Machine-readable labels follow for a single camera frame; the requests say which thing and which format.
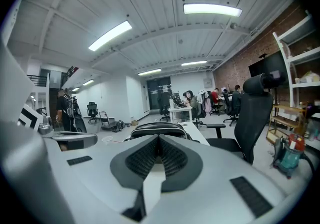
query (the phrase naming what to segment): chair seat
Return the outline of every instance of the chair seat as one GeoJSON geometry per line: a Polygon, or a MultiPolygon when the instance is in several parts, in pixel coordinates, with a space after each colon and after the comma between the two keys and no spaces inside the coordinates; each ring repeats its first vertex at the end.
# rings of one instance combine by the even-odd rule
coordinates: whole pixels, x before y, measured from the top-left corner
{"type": "Polygon", "coordinates": [[[237,141],[231,138],[208,138],[206,139],[210,146],[227,150],[234,153],[240,158],[244,158],[241,148],[239,147],[237,141]]]}

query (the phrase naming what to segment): red shirt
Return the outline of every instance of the red shirt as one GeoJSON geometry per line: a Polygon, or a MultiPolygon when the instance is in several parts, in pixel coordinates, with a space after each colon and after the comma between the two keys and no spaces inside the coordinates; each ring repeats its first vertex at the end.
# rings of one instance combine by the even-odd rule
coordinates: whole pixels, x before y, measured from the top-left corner
{"type": "Polygon", "coordinates": [[[211,92],[211,96],[213,98],[214,103],[218,103],[218,94],[216,92],[211,92]]]}

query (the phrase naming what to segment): chair armrest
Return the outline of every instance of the chair armrest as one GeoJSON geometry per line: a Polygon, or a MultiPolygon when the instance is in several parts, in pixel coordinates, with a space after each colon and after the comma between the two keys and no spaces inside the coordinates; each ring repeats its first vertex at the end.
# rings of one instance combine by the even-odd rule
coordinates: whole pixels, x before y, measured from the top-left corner
{"type": "Polygon", "coordinates": [[[226,125],[225,125],[225,124],[209,124],[209,125],[207,125],[206,127],[208,127],[208,128],[215,128],[216,136],[221,139],[221,138],[222,138],[221,128],[226,127],[226,125]]]}

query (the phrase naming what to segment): ceiling light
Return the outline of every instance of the ceiling light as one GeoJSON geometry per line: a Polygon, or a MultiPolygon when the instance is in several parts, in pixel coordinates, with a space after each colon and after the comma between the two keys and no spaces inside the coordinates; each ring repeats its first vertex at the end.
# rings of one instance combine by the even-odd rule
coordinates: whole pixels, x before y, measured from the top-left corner
{"type": "Polygon", "coordinates": [[[181,64],[181,66],[186,66],[186,65],[193,65],[193,64],[199,64],[199,63],[206,63],[207,61],[199,61],[199,62],[186,62],[181,64]]]}
{"type": "Polygon", "coordinates": [[[125,21],[115,28],[108,31],[106,34],[102,35],[99,39],[97,39],[92,45],[89,47],[90,50],[96,51],[98,48],[112,40],[113,38],[119,36],[127,30],[132,29],[131,25],[128,21],[125,21]]]}
{"type": "Polygon", "coordinates": [[[239,8],[215,4],[184,4],[183,9],[185,14],[215,13],[240,16],[242,13],[239,8]]]}
{"type": "Polygon", "coordinates": [[[85,84],[83,84],[83,86],[87,86],[87,85],[89,85],[89,84],[92,83],[92,82],[94,82],[93,79],[92,79],[92,80],[89,80],[88,82],[86,82],[85,84]]]}
{"type": "Polygon", "coordinates": [[[161,69],[150,70],[150,71],[146,71],[146,72],[139,73],[138,75],[139,75],[139,76],[143,76],[143,75],[147,75],[147,74],[155,73],[155,72],[160,72],[160,71],[161,71],[161,69]]]}

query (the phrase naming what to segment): dark hair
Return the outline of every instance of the dark hair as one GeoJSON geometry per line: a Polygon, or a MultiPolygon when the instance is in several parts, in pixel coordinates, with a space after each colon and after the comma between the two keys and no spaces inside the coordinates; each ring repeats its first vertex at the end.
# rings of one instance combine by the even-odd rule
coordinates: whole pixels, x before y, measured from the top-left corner
{"type": "Polygon", "coordinates": [[[191,90],[188,90],[186,93],[189,93],[190,94],[190,99],[189,99],[189,101],[194,97],[194,94],[192,93],[192,91],[191,90]]]}

